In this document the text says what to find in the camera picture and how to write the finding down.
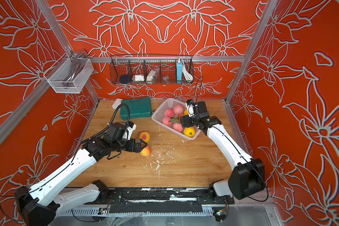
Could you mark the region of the yellow orange peach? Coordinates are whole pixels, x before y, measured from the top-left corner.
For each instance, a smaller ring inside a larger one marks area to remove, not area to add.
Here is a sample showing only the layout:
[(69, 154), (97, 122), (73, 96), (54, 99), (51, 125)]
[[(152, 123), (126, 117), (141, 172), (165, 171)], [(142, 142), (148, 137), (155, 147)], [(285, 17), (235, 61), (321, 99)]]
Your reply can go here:
[(141, 152), (140, 155), (144, 156), (144, 157), (148, 157), (151, 155), (151, 147), (150, 145), (147, 145)]

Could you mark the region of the yellow peach front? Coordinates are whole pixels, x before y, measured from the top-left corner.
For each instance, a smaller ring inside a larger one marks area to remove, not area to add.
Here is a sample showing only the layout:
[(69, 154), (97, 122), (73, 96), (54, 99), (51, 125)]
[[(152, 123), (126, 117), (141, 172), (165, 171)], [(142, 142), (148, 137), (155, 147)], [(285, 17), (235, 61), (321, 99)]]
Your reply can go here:
[(195, 128), (194, 127), (185, 128), (183, 134), (187, 137), (192, 138), (195, 136)]

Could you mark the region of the pink peach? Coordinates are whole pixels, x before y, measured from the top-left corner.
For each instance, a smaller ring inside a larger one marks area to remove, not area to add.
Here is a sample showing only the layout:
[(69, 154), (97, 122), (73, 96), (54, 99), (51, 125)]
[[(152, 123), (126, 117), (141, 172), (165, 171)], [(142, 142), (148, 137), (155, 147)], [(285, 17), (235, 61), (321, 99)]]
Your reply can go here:
[(165, 110), (164, 115), (166, 117), (172, 118), (172, 117), (174, 117), (175, 113), (174, 113), (173, 109), (168, 108), (168, 109)]
[(175, 115), (181, 115), (184, 113), (184, 106), (181, 105), (181, 104), (176, 104), (174, 107), (173, 107), (173, 112)]
[(164, 124), (165, 126), (171, 126), (172, 125), (172, 118), (169, 118), (169, 117), (164, 117), (163, 119), (162, 119), (162, 124)]
[(174, 123), (173, 123), (173, 129), (174, 129), (175, 131), (181, 133), (182, 130), (183, 130), (183, 126), (182, 126), (181, 123), (174, 122)]

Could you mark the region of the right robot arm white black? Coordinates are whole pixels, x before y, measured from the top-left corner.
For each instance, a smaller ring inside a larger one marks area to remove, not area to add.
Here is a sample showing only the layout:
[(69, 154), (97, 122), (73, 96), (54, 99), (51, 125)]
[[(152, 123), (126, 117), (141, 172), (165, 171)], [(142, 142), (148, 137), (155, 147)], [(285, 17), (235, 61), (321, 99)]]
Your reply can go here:
[(232, 173), (228, 180), (220, 180), (210, 185), (216, 196), (232, 195), (238, 200), (267, 189), (265, 165), (261, 159), (253, 159), (227, 133), (222, 122), (210, 116), (206, 103), (186, 101), (188, 115), (180, 117), (183, 127), (196, 127), (211, 139), (227, 159)]

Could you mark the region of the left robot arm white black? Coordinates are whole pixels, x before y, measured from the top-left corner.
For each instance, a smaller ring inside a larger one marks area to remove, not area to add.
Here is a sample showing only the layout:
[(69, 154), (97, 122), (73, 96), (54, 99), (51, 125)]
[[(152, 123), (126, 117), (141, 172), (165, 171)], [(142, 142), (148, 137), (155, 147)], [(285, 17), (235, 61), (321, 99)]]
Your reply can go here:
[(100, 180), (61, 195), (60, 192), (87, 168), (111, 153), (123, 151), (140, 153), (147, 142), (131, 138), (136, 125), (110, 123), (98, 134), (85, 140), (81, 149), (45, 179), (31, 187), (20, 187), (15, 191), (18, 212), (28, 226), (47, 226), (58, 214), (79, 205), (94, 202), (108, 194), (108, 187)]

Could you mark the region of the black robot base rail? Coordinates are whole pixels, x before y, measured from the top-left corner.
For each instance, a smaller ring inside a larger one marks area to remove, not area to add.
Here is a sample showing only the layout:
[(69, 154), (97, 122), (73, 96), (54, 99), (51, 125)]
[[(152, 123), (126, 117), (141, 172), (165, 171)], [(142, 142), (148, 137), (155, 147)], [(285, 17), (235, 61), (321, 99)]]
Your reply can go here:
[(109, 213), (213, 214), (234, 204), (231, 195), (217, 196), (203, 187), (112, 187), (86, 206)]

